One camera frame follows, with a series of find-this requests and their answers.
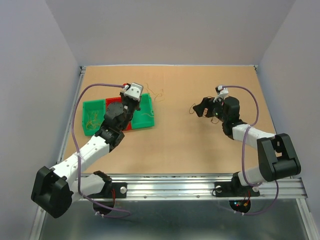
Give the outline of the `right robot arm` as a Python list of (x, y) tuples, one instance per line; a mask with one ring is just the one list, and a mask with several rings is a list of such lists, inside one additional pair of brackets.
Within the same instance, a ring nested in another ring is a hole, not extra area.
[(244, 197), (247, 193), (259, 196), (254, 190), (258, 184), (297, 176), (301, 164), (290, 136), (286, 133), (274, 134), (258, 130), (240, 118), (240, 102), (229, 96), (225, 99), (205, 97), (193, 106), (198, 117), (217, 118), (222, 123), (226, 136), (257, 151), (258, 165), (241, 168), (232, 175), (230, 181), (217, 181), (212, 191), (215, 197)]

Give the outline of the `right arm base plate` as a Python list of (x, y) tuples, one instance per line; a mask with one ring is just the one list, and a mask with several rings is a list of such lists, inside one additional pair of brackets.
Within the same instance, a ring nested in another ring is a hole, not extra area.
[(260, 192), (255, 192), (250, 186), (234, 185), (229, 181), (214, 183), (212, 195), (217, 198), (259, 197)]

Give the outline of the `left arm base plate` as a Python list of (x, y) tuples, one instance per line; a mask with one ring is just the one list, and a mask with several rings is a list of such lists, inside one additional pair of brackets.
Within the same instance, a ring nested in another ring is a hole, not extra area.
[(115, 194), (116, 199), (125, 199), (127, 197), (128, 184), (126, 182), (105, 183), (102, 190), (98, 193), (89, 195), (93, 199), (111, 199)]

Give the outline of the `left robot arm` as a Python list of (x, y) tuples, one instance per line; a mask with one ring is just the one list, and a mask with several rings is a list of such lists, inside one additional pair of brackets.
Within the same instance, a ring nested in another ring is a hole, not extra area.
[(83, 146), (64, 161), (48, 168), (43, 166), (35, 176), (31, 200), (53, 218), (61, 217), (72, 203), (98, 194), (111, 193), (112, 179), (102, 171), (82, 178), (83, 170), (114, 150), (125, 137), (123, 131), (140, 109), (141, 92), (120, 94), (121, 102), (111, 103), (99, 130)]

